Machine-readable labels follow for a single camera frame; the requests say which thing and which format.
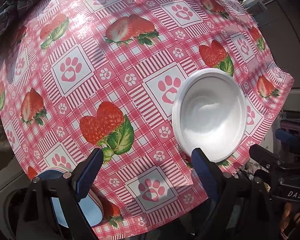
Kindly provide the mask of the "blue square plate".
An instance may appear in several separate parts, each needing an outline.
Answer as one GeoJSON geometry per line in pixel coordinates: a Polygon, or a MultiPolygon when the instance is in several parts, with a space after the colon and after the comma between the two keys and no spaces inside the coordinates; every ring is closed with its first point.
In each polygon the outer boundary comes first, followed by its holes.
{"type": "MultiPolygon", "coordinates": [[[[72,171],[73,169],[69,169],[64,166],[51,166],[37,174],[37,176],[41,180],[58,179],[65,172],[72,171]]],[[[56,197],[51,197],[51,202],[58,224],[68,228],[59,199],[56,197]]],[[[93,193],[92,190],[89,191],[85,198],[80,200],[79,206],[91,227],[101,223],[104,214],[103,206],[99,198],[93,193]]]]}

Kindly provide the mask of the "pink square plate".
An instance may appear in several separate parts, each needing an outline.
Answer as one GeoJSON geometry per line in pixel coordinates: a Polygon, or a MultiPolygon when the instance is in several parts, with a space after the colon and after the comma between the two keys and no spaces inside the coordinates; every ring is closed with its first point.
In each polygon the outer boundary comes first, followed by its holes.
{"type": "MultiPolygon", "coordinates": [[[[65,166],[51,166],[49,167],[49,169],[57,171],[59,174],[64,174],[65,172],[73,172],[73,169],[65,166]]],[[[83,204],[84,206],[83,213],[85,215],[88,215],[94,210],[92,202],[94,202],[94,205],[97,205],[100,208],[101,213],[104,215],[103,205],[92,189],[90,189],[88,195],[79,202],[80,205],[83,204]]]]}

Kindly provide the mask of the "white paper bowl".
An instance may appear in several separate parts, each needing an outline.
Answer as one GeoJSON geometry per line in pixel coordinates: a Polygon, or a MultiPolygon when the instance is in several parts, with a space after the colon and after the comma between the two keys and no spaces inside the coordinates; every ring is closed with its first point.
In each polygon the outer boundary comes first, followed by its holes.
{"type": "Polygon", "coordinates": [[[182,151],[191,156],[200,148],[218,163],[238,148],[247,125],[242,89],[226,72],[205,68],[189,76],[172,107],[172,127],[182,151]]]}

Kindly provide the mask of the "pink strawberry tablecloth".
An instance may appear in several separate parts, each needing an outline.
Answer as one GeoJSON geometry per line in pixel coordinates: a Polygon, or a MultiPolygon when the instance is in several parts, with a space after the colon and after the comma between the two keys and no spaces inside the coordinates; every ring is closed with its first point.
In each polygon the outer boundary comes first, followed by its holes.
{"type": "Polygon", "coordinates": [[[145,233],[206,200],[173,135],[181,84],[216,67],[243,90],[235,173],[293,86],[237,0],[41,0],[0,42],[0,115],[23,170],[74,168],[106,149],[94,182],[115,217],[100,239],[145,233]]]}

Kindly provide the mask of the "washing machine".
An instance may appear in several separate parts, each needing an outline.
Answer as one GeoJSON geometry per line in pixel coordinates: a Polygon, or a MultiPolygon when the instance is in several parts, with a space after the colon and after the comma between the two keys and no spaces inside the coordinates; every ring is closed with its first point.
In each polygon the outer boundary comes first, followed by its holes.
{"type": "Polygon", "coordinates": [[[13,236],[5,222],[5,200],[14,190],[25,188],[29,183],[29,178],[15,157],[0,170],[0,230],[7,239],[13,239],[13,236]]]}

